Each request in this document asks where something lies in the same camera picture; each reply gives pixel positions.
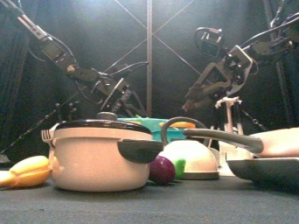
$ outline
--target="white kettle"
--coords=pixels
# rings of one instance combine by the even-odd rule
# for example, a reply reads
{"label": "white kettle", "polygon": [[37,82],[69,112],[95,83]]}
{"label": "white kettle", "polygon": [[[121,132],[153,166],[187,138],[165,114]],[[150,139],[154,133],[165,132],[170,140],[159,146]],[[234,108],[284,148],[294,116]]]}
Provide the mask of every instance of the white kettle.
{"label": "white kettle", "polygon": [[209,141],[203,143],[195,140],[177,140],[169,143],[167,129],[174,123],[194,123],[199,128],[206,128],[205,124],[190,117],[175,117],[170,119],[162,128],[162,139],[165,143],[161,156],[175,161],[181,158],[186,160],[185,173],[181,179],[218,179],[219,165],[211,149],[206,146]]}

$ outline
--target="pan handle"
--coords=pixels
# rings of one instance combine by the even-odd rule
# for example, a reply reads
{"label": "pan handle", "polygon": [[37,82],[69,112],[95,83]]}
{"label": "pan handle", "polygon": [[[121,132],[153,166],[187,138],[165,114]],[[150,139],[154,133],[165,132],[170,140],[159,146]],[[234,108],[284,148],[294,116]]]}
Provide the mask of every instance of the pan handle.
{"label": "pan handle", "polygon": [[241,148],[245,148],[253,153],[261,153],[265,149],[261,138],[255,136],[243,136],[215,129],[186,129],[183,134],[187,137],[213,138]]}

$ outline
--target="black backdrop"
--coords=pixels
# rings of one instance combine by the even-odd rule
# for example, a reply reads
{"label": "black backdrop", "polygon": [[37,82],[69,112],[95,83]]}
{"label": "black backdrop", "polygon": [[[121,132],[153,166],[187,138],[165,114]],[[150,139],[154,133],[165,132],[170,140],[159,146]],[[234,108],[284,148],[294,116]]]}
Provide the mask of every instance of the black backdrop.
{"label": "black backdrop", "polygon": [[[105,72],[115,62],[122,65],[147,60],[146,0],[35,0],[22,4],[33,21],[70,47],[82,67]],[[277,6],[272,1],[273,11]],[[297,10],[297,4],[289,4],[289,13]],[[213,27],[223,30],[229,47],[242,44],[267,29],[263,1],[154,1],[153,17],[153,117],[190,116],[210,126],[213,105],[187,114],[182,111],[189,88],[213,61],[197,50],[193,34],[201,26]],[[55,103],[63,104],[77,95],[69,103],[79,101],[81,118],[94,118],[99,107],[77,94],[73,80],[41,54],[3,9],[0,24],[0,146],[5,149],[55,110]],[[37,59],[29,49],[46,61]],[[285,62],[288,87],[282,87],[273,65],[259,68],[237,94],[243,101],[242,108],[272,130],[298,125],[296,57],[297,54]],[[146,67],[134,71],[127,81],[146,106]],[[292,99],[288,105],[285,94]],[[41,131],[57,121],[58,116],[53,115],[7,150],[13,160],[47,155],[49,146],[41,139]],[[243,117],[243,125],[246,134],[261,131],[247,117]]]}

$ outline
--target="teal container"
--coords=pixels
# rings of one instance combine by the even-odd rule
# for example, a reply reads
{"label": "teal container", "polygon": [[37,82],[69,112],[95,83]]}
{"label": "teal container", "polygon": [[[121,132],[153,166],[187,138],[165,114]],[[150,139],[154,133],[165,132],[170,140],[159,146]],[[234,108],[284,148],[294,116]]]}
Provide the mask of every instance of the teal container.
{"label": "teal container", "polygon": [[[162,140],[162,127],[163,124],[169,121],[167,119],[157,119],[157,118],[118,118],[119,121],[125,122],[133,122],[142,124],[146,126],[151,131],[154,135],[155,141],[163,141]],[[170,127],[167,130],[167,139],[169,142],[171,142],[174,139],[185,139],[186,136],[183,134],[185,128],[173,128]]]}

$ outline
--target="yellow banana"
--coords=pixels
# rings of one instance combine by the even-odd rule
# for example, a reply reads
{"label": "yellow banana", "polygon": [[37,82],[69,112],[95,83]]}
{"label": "yellow banana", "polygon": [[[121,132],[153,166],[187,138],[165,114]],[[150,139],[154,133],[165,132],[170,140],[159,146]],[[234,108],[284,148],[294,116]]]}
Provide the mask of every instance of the yellow banana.
{"label": "yellow banana", "polygon": [[45,183],[51,175],[50,159],[45,156],[29,157],[10,171],[0,171],[0,187],[30,187]]}

